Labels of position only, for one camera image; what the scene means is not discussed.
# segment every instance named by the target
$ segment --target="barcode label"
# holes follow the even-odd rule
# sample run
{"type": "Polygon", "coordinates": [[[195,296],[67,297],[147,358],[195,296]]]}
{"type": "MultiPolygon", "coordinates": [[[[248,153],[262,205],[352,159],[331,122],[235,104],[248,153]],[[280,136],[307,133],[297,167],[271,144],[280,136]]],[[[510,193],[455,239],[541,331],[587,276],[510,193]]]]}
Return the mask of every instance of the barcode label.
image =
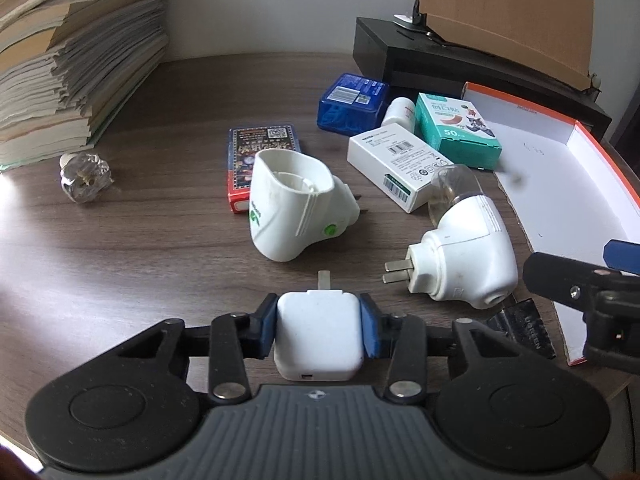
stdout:
{"type": "Polygon", "coordinates": [[[286,139],[288,133],[286,128],[267,128],[267,136],[270,139],[286,139]]]}
{"type": "Polygon", "coordinates": [[[403,142],[398,142],[398,144],[389,146],[388,150],[394,155],[397,155],[398,153],[405,152],[406,150],[411,149],[412,147],[413,147],[412,143],[410,143],[408,140],[404,140],[403,142]]]}
{"type": "Polygon", "coordinates": [[[389,175],[385,175],[383,180],[385,187],[395,196],[397,196],[402,202],[406,202],[409,198],[409,194],[406,193],[398,184],[396,184],[389,175]]]}
{"type": "Polygon", "coordinates": [[[334,91],[329,94],[327,99],[352,105],[353,102],[357,99],[358,95],[360,95],[360,92],[358,92],[357,90],[353,90],[345,86],[337,86],[334,88],[334,91]]]}

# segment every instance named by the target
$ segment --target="brown cardboard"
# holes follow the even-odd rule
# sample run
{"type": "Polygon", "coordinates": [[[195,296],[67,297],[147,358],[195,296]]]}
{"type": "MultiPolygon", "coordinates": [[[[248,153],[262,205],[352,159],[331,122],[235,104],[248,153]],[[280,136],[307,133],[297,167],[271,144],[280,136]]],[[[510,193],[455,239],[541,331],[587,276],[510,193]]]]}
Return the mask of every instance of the brown cardboard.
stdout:
{"type": "Polygon", "coordinates": [[[446,41],[590,86],[593,0],[420,0],[420,10],[446,41]]]}

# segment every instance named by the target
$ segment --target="qr code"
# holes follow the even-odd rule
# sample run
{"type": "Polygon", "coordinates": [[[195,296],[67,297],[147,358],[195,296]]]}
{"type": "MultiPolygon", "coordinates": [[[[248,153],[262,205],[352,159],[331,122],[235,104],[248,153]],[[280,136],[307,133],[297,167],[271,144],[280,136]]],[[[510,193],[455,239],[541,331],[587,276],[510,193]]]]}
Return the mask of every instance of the qr code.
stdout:
{"type": "Polygon", "coordinates": [[[286,128],[267,128],[267,136],[270,139],[286,139],[288,135],[286,128]]]}

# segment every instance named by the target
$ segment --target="wooden table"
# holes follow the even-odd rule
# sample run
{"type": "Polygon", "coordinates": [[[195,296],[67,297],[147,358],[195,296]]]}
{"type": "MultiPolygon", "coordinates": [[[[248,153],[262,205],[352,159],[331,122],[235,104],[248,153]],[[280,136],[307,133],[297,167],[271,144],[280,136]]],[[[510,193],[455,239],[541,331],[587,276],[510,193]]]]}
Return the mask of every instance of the wooden table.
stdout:
{"type": "MultiPolygon", "coordinates": [[[[383,264],[432,228],[426,208],[405,214],[346,161],[348,139],[316,127],[318,99],[348,56],[223,56],[161,65],[140,87],[98,145],[115,184],[98,202],[72,203],[60,189],[57,160],[0,176],[0,431],[27,447],[24,410],[55,377],[158,320],[208,324],[224,312],[252,311],[268,292],[307,290],[328,269],[335,287],[369,292],[385,311],[404,310],[446,326],[485,312],[464,303],[409,295],[383,285],[383,264]],[[287,263],[252,245],[245,215],[226,201],[226,133],[232,126],[292,123],[302,150],[324,161],[354,193],[363,215],[339,238],[287,263]]],[[[492,197],[520,268],[527,239],[497,180],[478,172],[492,197]]],[[[529,297],[522,284],[516,297],[529,297]]],[[[566,366],[551,302],[536,303],[558,364],[566,366]]],[[[188,381],[204,388],[206,363],[188,381]]],[[[447,380],[446,361],[430,358],[430,386],[447,380]]],[[[356,381],[381,383],[387,362],[365,365],[356,381]]],[[[282,382],[273,362],[248,363],[252,386],[282,382]]],[[[628,375],[581,365],[605,396],[628,375]]]]}

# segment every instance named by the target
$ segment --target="white plug-in device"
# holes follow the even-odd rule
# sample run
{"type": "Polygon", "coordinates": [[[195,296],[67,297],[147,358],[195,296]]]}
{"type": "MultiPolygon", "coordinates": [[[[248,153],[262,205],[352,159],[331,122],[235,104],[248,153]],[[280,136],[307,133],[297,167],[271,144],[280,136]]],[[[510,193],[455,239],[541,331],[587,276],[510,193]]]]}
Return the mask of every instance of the white plug-in device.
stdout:
{"type": "Polygon", "coordinates": [[[312,156],[270,148],[255,155],[249,224],[255,247],[288,262],[307,246],[341,235],[360,215],[356,197],[312,156]]]}
{"type": "Polygon", "coordinates": [[[328,270],[318,290],[287,292],[278,300],[274,361],[289,381],[347,381],[362,366],[360,301],[331,290],[328,270]]]}
{"type": "Polygon", "coordinates": [[[409,292],[426,292],[436,301],[466,301],[479,309],[511,294],[518,285],[511,240],[472,171],[462,164],[438,170],[428,208],[437,229],[410,245],[405,260],[387,262],[383,281],[406,281],[409,292]]]}

